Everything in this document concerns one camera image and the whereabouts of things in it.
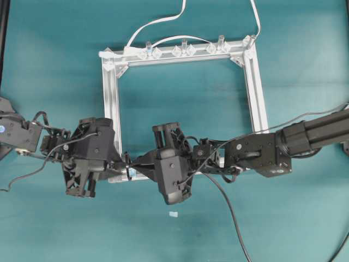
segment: teal table surface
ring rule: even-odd
[[[257,6],[269,125],[348,101],[345,1]],[[141,25],[180,7],[180,0],[13,0],[0,95],[26,119],[46,111],[56,127],[73,130],[81,118],[103,117],[98,51],[121,49]],[[188,0],[181,18],[149,26],[135,46],[178,34],[235,40],[255,30],[248,0]],[[243,72],[230,61],[132,68],[119,84],[123,146],[133,156],[154,147],[154,124],[178,121],[185,134],[213,139],[251,130]],[[40,164],[12,152],[0,163],[0,186]],[[349,230],[348,168],[348,156],[333,145],[295,159],[290,175],[248,171],[224,184],[253,261],[327,261]],[[50,163],[0,195],[0,261],[245,259],[226,203],[205,177],[195,178],[189,200],[173,206],[149,180],[100,182],[95,199],[64,192],[61,167]],[[349,246],[337,261],[349,261]]]

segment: small white paper scrap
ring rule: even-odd
[[[178,217],[178,212],[170,211],[169,215],[170,215],[170,217]]]

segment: square aluminum frame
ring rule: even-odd
[[[124,51],[112,51],[109,48],[99,52],[102,61],[105,117],[113,120],[114,145],[118,153],[122,155],[123,152],[118,79],[130,67],[135,66],[230,59],[244,70],[252,130],[256,132],[268,129],[257,51],[255,43],[251,40],[252,37],[247,35],[239,41],[218,41],[211,44],[193,44],[189,47],[186,44],[185,48],[190,49],[190,52],[183,49],[182,42],[182,47],[170,46],[150,49],[153,54],[156,52],[156,55],[146,53],[146,49],[141,49],[143,53],[129,53],[126,55]],[[134,169],[130,169],[130,175],[133,177],[132,180],[148,179]],[[116,183],[127,180],[125,173],[122,176],[110,178],[109,182]]]

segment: cable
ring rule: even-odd
[[[257,40],[257,38],[259,37],[259,35],[261,34],[261,20],[260,17],[258,15],[258,10],[256,7],[256,3],[254,0],[250,0],[251,5],[252,5],[252,9],[253,9],[253,14],[255,15],[255,20],[256,20],[256,24],[257,24],[257,33],[255,35],[255,41]]]
[[[251,6],[252,6],[252,9],[253,9],[254,16],[255,16],[256,24],[257,24],[257,33],[252,36],[252,41],[250,42],[250,46],[252,46],[252,44],[257,40],[258,36],[261,33],[261,21],[260,21],[259,15],[258,15],[258,10],[257,10],[255,1],[254,0],[250,0],[250,2],[251,2]],[[138,28],[137,31],[133,33],[133,35],[131,36],[130,40],[127,42],[126,47],[131,47],[131,44],[135,40],[136,36],[145,27],[147,27],[149,25],[153,25],[155,23],[168,22],[168,21],[175,20],[175,19],[179,18],[183,14],[183,12],[185,11],[185,7],[186,7],[186,0],[183,0],[182,1],[182,9],[180,10],[179,14],[174,15],[174,16],[163,17],[163,18],[160,18],[160,19],[153,20],[153,21],[151,21],[151,22],[141,26],[140,28]],[[176,40],[176,39],[183,39],[183,38],[195,39],[195,40],[200,40],[200,41],[203,41],[203,42],[206,42],[206,43],[211,43],[210,41],[207,41],[207,40],[205,40],[203,38],[195,37],[195,36],[192,36],[192,35],[174,35],[172,37],[167,37],[167,38],[164,38],[164,39],[162,39],[160,41],[157,41],[155,44],[152,45],[152,48],[158,46],[159,44],[167,42],[167,41],[172,41],[172,40]]]
[[[189,136],[184,137],[184,139],[183,139],[183,141],[182,141],[182,145],[184,145],[184,142],[187,141],[188,139],[193,139],[193,140],[195,140],[195,142],[196,142],[198,145],[200,144],[200,142],[198,141],[198,139],[197,139],[196,137],[189,135]]]
[[[214,184],[218,187],[219,191],[220,191],[220,192],[222,193],[222,195],[224,196],[225,201],[226,201],[227,204],[228,204],[228,207],[229,207],[229,210],[230,210],[230,214],[231,214],[231,216],[232,216],[232,218],[233,218],[233,222],[234,222],[234,226],[235,226],[235,229],[236,229],[236,233],[237,233],[237,235],[238,235],[239,242],[240,242],[240,245],[241,245],[241,247],[242,247],[242,250],[243,250],[243,252],[244,252],[244,254],[245,254],[246,260],[247,260],[248,262],[251,262],[252,260],[251,260],[251,258],[250,258],[250,256],[249,256],[249,253],[247,252],[247,249],[246,249],[246,247],[245,247],[244,241],[243,241],[242,236],[241,236],[241,233],[240,233],[239,225],[238,225],[238,222],[237,222],[236,217],[235,217],[235,214],[234,214],[233,206],[232,206],[232,204],[230,203],[230,200],[229,200],[227,194],[225,193],[225,191],[224,191],[224,189],[222,188],[222,186],[221,186],[213,177],[211,177],[211,175],[205,174],[205,173],[203,173],[203,174],[204,174],[205,176],[207,176],[208,179],[210,179],[210,180],[212,181],[212,183],[214,183]]]
[[[330,260],[328,262],[333,262],[335,260],[335,258],[337,257],[337,255],[339,254],[339,252],[342,250],[343,246],[345,245],[345,243],[347,242],[349,238],[349,233],[345,236],[342,244],[340,244],[339,248],[337,249],[337,251],[332,255],[332,257],[330,258]]]
[[[39,116],[43,116],[44,124],[46,126],[49,126],[49,120],[47,119],[47,114],[46,114],[46,112],[43,112],[43,111],[37,112],[36,115],[34,116],[32,122],[37,122],[37,119],[38,119]]]
[[[133,40],[136,38],[136,36],[139,34],[139,32],[143,30],[143,28],[145,28],[145,27],[147,27],[147,26],[149,26],[149,25],[153,25],[153,24],[155,24],[155,23],[161,23],[161,22],[172,21],[172,20],[175,20],[175,19],[179,18],[179,17],[183,14],[183,12],[184,12],[184,10],[185,10],[185,5],[186,5],[186,0],[183,0],[183,1],[182,1],[182,9],[180,10],[180,13],[179,13],[178,15],[174,15],[174,16],[169,16],[169,17],[163,17],[163,18],[160,18],[160,19],[156,19],[156,20],[151,21],[151,22],[145,24],[144,26],[141,26],[140,28],[138,28],[137,31],[134,32],[134,34],[132,35],[132,37],[130,38],[130,40],[127,42],[126,47],[130,47],[130,46],[131,46]]]
[[[205,40],[203,38],[200,38],[200,37],[193,37],[192,35],[174,35],[172,37],[166,37],[162,40],[159,40],[157,41],[156,43],[154,43],[152,45],[152,48],[164,43],[164,42],[168,42],[168,41],[172,41],[172,40],[176,40],[176,39],[184,39],[184,38],[189,38],[189,39],[195,39],[195,40],[200,40],[200,41],[203,41],[203,42],[206,42],[206,43],[211,43],[210,41],[208,40]]]
[[[224,174],[221,174],[221,176],[222,176],[223,180],[228,184],[233,183],[235,181],[235,178],[236,178],[236,175],[233,175],[233,174],[232,174],[231,179],[227,178]]]
[[[9,185],[8,185],[8,189],[0,189],[0,191],[7,192],[7,193],[8,193],[8,192],[10,192],[10,190],[11,190],[12,184],[15,183],[16,181],[21,180],[21,179],[24,179],[24,178],[27,178],[27,177],[30,177],[30,176],[35,175],[35,174],[37,174],[38,172],[42,171],[42,170],[44,169],[44,167],[45,167],[45,165],[46,165],[46,163],[47,163],[47,161],[48,161],[50,155],[51,155],[51,154],[54,152],[54,150],[56,150],[57,148],[59,148],[59,147],[61,147],[61,146],[64,146],[64,145],[69,145],[69,144],[72,144],[72,143],[76,143],[76,142],[82,141],[82,140],[84,140],[84,139],[86,139],[86,138],[88,138],[88,137],[90,137],[90,136],[93,136],[93,135],[98,135],[98,133],[91,133],[91,134],[88,134],[88,135],[86,135],[86,136],[84,136],[84,137],[82,137],[82,138],[74,139],[74,140],[72,140],[72,141],[69,141],[69,142],[60,144],[60,145],[58,145],[58,146],[55,146],[55,147],[47,154],[47,156],[46,156],[46,158],[45,158],[45,160],[44,160],[43,165],[41,166],[41,168],[39,168],[38,170],[36,170],[36,171],[34,171],[34,172],[31,172],[31,173],[29,173],[29,174],[27,174],[27,175],[18,176],[18,177],[16,177],[16,178],[12,179],[12,180],[10,181]]]
[[[202,164],[192,174],[190,174],[185,180],[183,180],[182,182],[179,182],[178,185],[182,185],[182,184],[187,183],[195,175],[195,173],[200,171],[200,169],[206,164],[207,160],[210,159],[213,156],[213,154],[215,152],[217,152],[218,149],[222,148],[223,146],[225,146],[226,144],[228,144],[231,141],[234,141],[234,140],[237,140],[237,139],[241,139],[241,138],[244,138],[244,137],[249,136],[249,135],[263,133],[263,132],[266,132],[266,131],[269,131],[269,130],[272,130],[272,129],[275,129],[275,128],[279,128],[279,127],[285,126],[285,125],[290,124],[290,123],[294,122],[295,120],[298,120],[298,119],[300,119],[300,118],[302,118],[304,116],[328,114],[328,113],[331,113],[331,112],[336,111],[338,109],[342,109],[346,105],[349,105],[349,103],[340,104],[339,106],[336,106],[335,108],[332,108],[330,110],[323,111],[323,112],[307,112],[307,113],[301,114],[301,115],[299,115],[299,116],[297,116],[297,117],[295,117],[295,118],[293,118],[293,119],[291,119],[291,120],[289,120],[289,121],[287,121],[285,123],[279,124],[277,126],[273,126],[273,127],[270,127],[270,128],[264,129],[264,130],[260,130],[260,131],[255,131],[255,132],[252,132],[252,133],[249,133],[249,134],[246,134],[246,135],[240,135],[240,136],[237,136],[237,137],[232,138],[230,140],[227,140],[227,141],[223,142],[222,144],[220,144],[218,147],[216,147],[213,150],[213,152],[202,162]]]

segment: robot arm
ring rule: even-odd
[[[38,114],[44,116],[44,124],[36,120]],[[134,168],[158,184],[168,205],[191,196],[192,180],[198,172],[221,175],[228,183],[247,169],[274,177],[292,172],[292,158],[311,157],[323,146],[349,140],[349,109],[275,133],[255,132],[229,141],[200,139],[193,148],[188,143],[193,137],[185,136],[179,123],[168,123],[153,127],[156,148],[131,162],[128,155],[123,160],[113,145],[111,119],[80,120],[70,135],[65,129],[50,127],[44,112],[38,114],[33,121],[25,121],[8,100],[1,98],[0,159],[12,148],[22,155],[35,156],[44,129],[49,134],[44,136],[40,151],[45,161],[61,163],[68,195],[95,197],[97,181]]]

